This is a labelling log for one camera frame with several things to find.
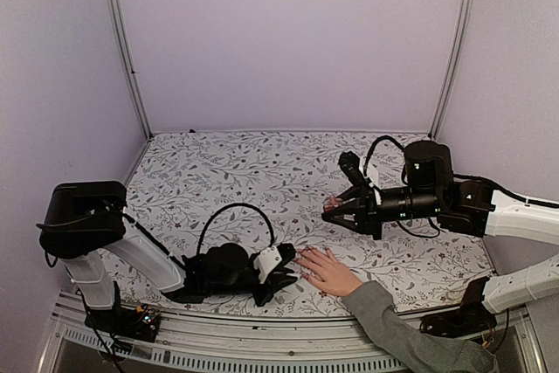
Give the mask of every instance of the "gray sleeve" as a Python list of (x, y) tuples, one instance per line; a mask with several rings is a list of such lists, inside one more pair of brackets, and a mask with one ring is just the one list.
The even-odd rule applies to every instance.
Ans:
[(343, 299), (370, 340), (414, 372), (497, 372), (493, 354), (471, 341), (422, 334), (392, 310), (394, 301), (376, 281)]

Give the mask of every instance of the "robotic arm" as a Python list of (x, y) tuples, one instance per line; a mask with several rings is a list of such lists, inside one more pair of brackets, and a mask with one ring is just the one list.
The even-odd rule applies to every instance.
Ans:
[[(271, 244), (249, 256), (237, 244), (212, 247), (201, 253), (211, 221), (231, 207), (256, 210), (266, 221)], [(151, 233), (126, 213), (126, 189), (117, 182), (65, 183), (52, 193), (39, 243), (60, 258), (84, 298), (86, 325), (110, 334), (153, 342), (159, 312), (146, 305), (136, 310), (121, 306), (120, 292), (103, 266), (104, 248), (143, 273), (161, 294), (179, 303), (201, 303), (213, 294), (252, 293), (257, 306), (297, 278), (284, 267), (295, 257), (291, 244), (274, 245), (266, 215), (250, 204), (229, 204), (215, 213), (203, 229), (192, 258), (174, 256)]]
[[(383, 140), (404, 152), (403, 187), (380, 190), (378, 181), (367, 177), (374, 148)], [(325, 206), (322, 218), (330, 223), (380, 239), (384, 222), (436, 218), (448, 231), (478, 238), (512, 236), (559, 245), (559, 203), (521, 197), (486, 178), (455, 175), (449, 148), (436, 142), (413, 142), (403, 148), (384, 136), (373, 143), (364, 162), (346, 152), (339, 164), (353, 186)], [(558, 292), (556, 255), (516, 273), (472, 281), (460, 309), (436, 315), (446, 317), (447, 324), (467, 327), (449, 332), (427, 317), (425, 332), (444, 336), (477, 332), (487, 323), (495, 325), (493, 314)]]

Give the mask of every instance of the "leaf pattern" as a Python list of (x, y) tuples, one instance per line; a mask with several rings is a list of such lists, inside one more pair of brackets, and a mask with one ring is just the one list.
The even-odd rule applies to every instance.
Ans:
[[(223, 205), (258, 206), (272, 221), (277, 243), (295, 247), (327, 245), (362, 280), (377, 280), (394, 296), (398, 312), (453, 305), (470, 280), (493, 271), (479, 239), (442, 232), (413, 238), (385, 224), (374, 241), (321, 220), (322, 203), (349, 181), (337, 166), (342, 151), (363, 155), (380, 134), (371, 133), (193, 133), (157, 135), (128, 187), (128, 205), (139, 221), (174, 254), (192, 256), (205, 222)], [(407, 144), (422, 135), (394, 135)], [(403, 158), (381, 143), (373, 161), (383, 188), (400, 184)], [(425, 221), (410, 229), (432, 234)], [(204, 249), (225, 242), (248, 252), (269, 245), (269, 232), (249, 209), (220, 215)], [(306, 281), (286, 287), (264, 307), (249, 295), (211, 296), (200, 305), (180, 305), (162, 297), (141, 275), (109, 252), (102, 253), (125, 300), (219, 314), (325, 317), (349, 316), (340, 299), (321, 295)], [(295, 264), (288, 267), (300, 273)]]

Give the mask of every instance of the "fingers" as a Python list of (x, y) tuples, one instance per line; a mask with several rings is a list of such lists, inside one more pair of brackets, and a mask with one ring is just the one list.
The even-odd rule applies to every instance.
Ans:
[(300, 253), (306, 259), (310, 259), (315, 264), (319, 266), (324, 266), (325, 263), (332, 262), (328, 256), (317, 249), (314, 249), (312, 246), (309, 246), (307, 249)]
[(313, 275), (308, 275), (308, 274), (304, 274), (303, 278), (308, 281), (309, 283), (311, 283), (311, 285), (315, 286), (316, 288), (318, 288), (320, 291), (324, 292), (324, 286), (326, 285), (326, 283), (324, 283), (323, 281), (318, 280), (316, 277), (314, 277)]
[[(296, 262), (297, 264), (299, 264), (299, 260), (298, 259), (294, 259), (293, 262)], [(309, 275), (313, 275), (316, 279), (318, 279), (319, 281), (324, 281), (324, 279), (317, 273), (311, 272), (311, 273), (302, 273), (301, 277), (305, 280), (307, 280), (307, 277)]]
[(334, 253), (330, 251), (330, 248), (326, 248), (326, 254), (330, 259), (332, 259), (333, 262), (340, 262), (338, 261), (338, 258), (335, 257)]
[(324, 269), (321, 266), (315, 264), (314, 262), (309, 261), (307, 259), (296, 259), (295, 262), (300, 266), (304, 266), (305, 268), (311, 270), (313, 273), (317, 273), (322, 278), (324, 278)]

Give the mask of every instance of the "black wire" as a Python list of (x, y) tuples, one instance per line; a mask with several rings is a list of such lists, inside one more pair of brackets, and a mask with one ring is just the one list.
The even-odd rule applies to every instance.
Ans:
[(367, 177), (367, 167), (369, 166), (370, 158), (373, 157), (373, 154), (375, 153), (376, 145), (380, 142), (385, 141), (394, 143), (394, 145), (399, 148), (400, 151), (404, 151), (404, 146), (402, 146), (402, 144), (394, 137), (390, 135), (381, 135), (380, 137), (377, 137), (375, 141), (370, 145), (369, 152), (367, 152), (367, 157), (365, 158), (365, 164), (363, 165), (363, 176), (365, 176), (365, 178)]
[(270, 219), (268, 218), (268, 216), (258, 207), (252, 205), (252, 204), (247, 204), (247, 203), (233, 203), (233, 204), (227, 204), (226, 206), (222, 207), (221, 209), (219, 209), (218, 211), (216, 211), (215, 213), (213, 213), (213, 215), (210, 217), (210, 219), (206, 222), (204, 228), (202, 229), (202, 233), (200, 234), (200, 239), (198, 240), (198, 248), (196, 250), (196, 255), (200, 255), (200, 250), (202, 249), (202, 243), (204, 241), (204, 236), (206, 235), (206, 231), (208, 230), (208, 227), (210, 227), (211, 222), (213, 222), (215, 220), (215, 218), (217, 216), (219, 216), (221, 213), (223, 213), (226, 210), (232, 209), (233, 207), (247, 207), (251, 210), (256, 211), (266, 222), (266, 226), (268, 227), (268, 231), (270, 232), (270, 246), (273, 245), (273, 243), (275, 242), (275, 237), (273, 236), (273, 227), (272, 224), (270, 223)]
[(114, 353), (114, 349), (111, 350), (108, 347), (107, 343), (105, 342), (105, 340), (103, 340), (103, 338), (101, 337), (101, 334), (99, 333), (99, 331), (95, 327), (95, 324), (93, 323), (93, 319), (90, 316), (89, 307), (86, 304), (86, 298), (84, 297), (84, 294), (79, 293), (79, 295), (81, 296), (81, 301), (84, 304), (84, 310), (86, 311), (86, 318), (89, 321), (89, 324), (91, 325), (91, 329), (93, 330), (93, 332), (97, 336), (97, 339), (100, 341), (101, 345), (103, 346), (103, 349), (105, 349), (105, 351), (107, 352), (107, 356), (111, 359), (111, 363), (113, 363), (113, 366), (119, 371), (119, 373), (126, 373), (122, 369), (122, 367), (119, 365), (119, 361), (116, 358), (116, 354)]
[(406, 187), (408, 186), (408, 183), (406, 182), (405, 178), (408, 174), (406, 174), (405, 172), (405, 165), (402, 167), (402, 175), (400, 176), (400, 179), (402, 180), (402, 184), (404, 184)]
[(507, 309), (507, 325), (505, 326), (505, 332), (503, 332), (503, 335), (500, 338), (499, 344), (497, 344), (497, 347), (495, 347), (495, 349), (493, 350), (493, 354), (495, 354), (500, 349), (500, 346), (503, 345), (503, 342), (505, 341), (505, 338), (507, 338), (509, 322), (510, 322), (510, 309)]
[(550, 209), (559, 209), (559, 203), (550, 203), (548, 201), (533, 200), (533, 199), (530, 199), (530, 198), (527, 198), (527, 197), (520, 196), (520, 195), (518, 195), (518, 194), (516, 194), (516, 193), (514, 193), (510, 190), (507, 190), (505, 187), (499, 185), (495, 181), (492, 181), (491, 179), (488, 179), (488, 178), (484, 178), (483, 176), (471, 176), (471, 175), (454, 174), (454, 177), (458, 178), (458, 179), (472, 179), (474, 181), (483, 181), (484, 183), (488, 183), (489, 185), (491, 185), (496, 190), (499, 190), (500, 192), (502, 192), (506, 196), (509, 196), (509, 197), (511, 197), (511, 198), (513, 198), (514, 200), (517, 200), (517, 201), (522, 201), (525, 204), (539, 205), (541, 207), (549, 207)]
[(433, 221), (431, 220), (431, 218), (427, 218), (427, 220), (429, 220), (429, 224), (431, 225), (431, 227), (437, 231), (437, 234), (436, 234), (436, 235), (432, 235), (432, 236), (428, 236), (428, 235), (418, 235), (417, 233), (414, 233), (413, 231), (410, 231), (410, 230), (406, 229), (406, 228), (404, 227), (404, 225), (403, 225), (399, 220), (397, 220), (396, 223), (397, 223), (397, 225), (400, 227), (400, 229), (402, 229), (403, 231), (405, 231), (408, 235), (415, 236), (416, 238), (421, 238), (421, 239), (434, 239), (434, 238), (437, 238), (438, 235), (440, 235), (440, 229), (439, 229), (439, 227), (433, 223)]
[(49, 255), (49, 252), (45, 251), (45, 260), (49, 268), (54, 268), (56, 266), (56, 263), (59, 262), (59, 257), (54, 257), (54, 261), (51, 262), (51, 257)]
[(94, 214), (90, 214), (89, 216), (86, 216), (84, 218), (78, 218), (76, 220), (72, 220), (70, 222), (65, 222), (65, 223), (58, 223), (58, 224), (40, 224), (37, 223), (35, 224), (39, 229), (41, 230), (48, 230), (48, 229), (55, 229), (57, 227), (64, 227), (64, 226), (71, 226), (72, 224), (77, 224), (77, 223), (81, 223), (81, 222), (85, 222), (86, 220), (95, 218), (99, 215), (106, 215), (106, 214), (121, 214), (119, 211), (96, 211)]

